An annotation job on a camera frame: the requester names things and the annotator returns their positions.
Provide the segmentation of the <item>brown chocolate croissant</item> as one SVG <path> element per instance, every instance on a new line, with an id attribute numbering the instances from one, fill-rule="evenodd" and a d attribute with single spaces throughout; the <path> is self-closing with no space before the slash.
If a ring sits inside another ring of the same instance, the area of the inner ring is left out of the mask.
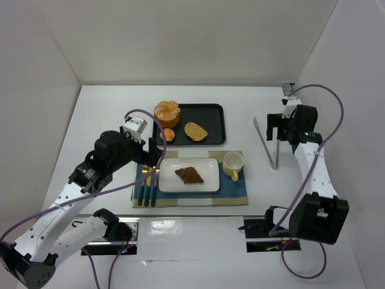
<path id="1" fill-rule="evenodd" d="M 183 181 L 184 184 L 203 184 L 204 180 L 199 175 L 194 167 L 186 167 L 184 169 L 177 169 L 175 174 Z"/>

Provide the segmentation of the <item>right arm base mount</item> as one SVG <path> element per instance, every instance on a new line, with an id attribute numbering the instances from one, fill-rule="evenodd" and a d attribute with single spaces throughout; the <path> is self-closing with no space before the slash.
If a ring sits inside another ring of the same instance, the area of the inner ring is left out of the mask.
<path id="1" fill-rule="evenodd" d="M 238 230 L 245 234 L 248 253 L 281 252 L 284 245 L 287 245 L 286 250 L 301 250 L 300 242 L 287 233 L 269 236 L 270 230 L 276 225 L 274 223 L 275 209 L 285 210 L 286 208 L 270 206 L 263 217 L 244 218 L 244 224 Z"/>

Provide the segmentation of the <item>metal serving tongs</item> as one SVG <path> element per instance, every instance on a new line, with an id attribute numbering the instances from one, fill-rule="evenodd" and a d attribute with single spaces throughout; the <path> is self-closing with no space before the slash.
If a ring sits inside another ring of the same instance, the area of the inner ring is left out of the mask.
<path id="1" fill-rule="evenodd" d="M 271 154 L 270 154 L 270 151 L 269 149 L 267 148 L 267 145 L 265 143 L 265 140 L 262 136 L 262 133 L 260 131 L 260 128 L 259 128 L 259 125 L 258 125 L 258 122 L 257 122 L 257 119 L 254 117 L 253 118 L 253 125 L 254 125 L 254 128 L 259 136 L 259 139 L 262 143 L 262 146 L 263 146 L 263 149 L 266 153 L 266 156 L 268 158 L 268 161 L 270 163 L 270 166 L 273 170 L 278 170 L 279 169 L 279 152 L 280 152 L 280 140 L 277 140 L 276 141 L 276 156 L 275 156 L 275 160 L 272 158 Z"/>

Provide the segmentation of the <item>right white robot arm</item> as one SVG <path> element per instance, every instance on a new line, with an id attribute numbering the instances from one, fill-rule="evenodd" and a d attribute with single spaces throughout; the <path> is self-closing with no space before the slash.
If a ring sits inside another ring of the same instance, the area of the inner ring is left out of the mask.
<path id="1" fill-rule="evenodd" d="M 277 139 L 291 145 L 303 183 L 290 207 L 289 233 L 299 239 L 335 244 L 349 212 L 349 204 L 334 189 L 324 159 L 324 140 L 314 131 L 315 107 L 286 103 L 280 114 L 267 116 L 266 139 L 273 129 Z"/>

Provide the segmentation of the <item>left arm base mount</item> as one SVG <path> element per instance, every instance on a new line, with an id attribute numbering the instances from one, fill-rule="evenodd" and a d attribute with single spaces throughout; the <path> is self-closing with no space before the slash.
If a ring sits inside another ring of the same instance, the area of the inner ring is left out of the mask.
<path id="1" fill-rule="evenodd" d="M 137 254 L 138 220 L 118 217 L 107 209 L 99 209 L 92 215 L 103 221 L 106 231 L 84 249 L 91 256 Z"/>

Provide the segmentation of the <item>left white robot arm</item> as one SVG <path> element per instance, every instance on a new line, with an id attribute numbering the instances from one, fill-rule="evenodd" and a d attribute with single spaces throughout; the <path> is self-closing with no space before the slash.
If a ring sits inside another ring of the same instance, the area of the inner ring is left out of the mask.
<path id="1" fill-rule="evenodd" d="M 107 209 L 99 209 L 86 221 L 66 232 L 84 207 L 112 182 L 114 172 L 131 161 L 154 167 L 165 155 L 150 138 L 135 140 L 130 132 L 105 131 L 69 176 L 55 202 L 38 216 L 30 229 L 13 242 L 1 240 L 1 263 L 26 288 L 43 288 L 57 267 L 94 240 L 121 241 L 131 229 Z"/>

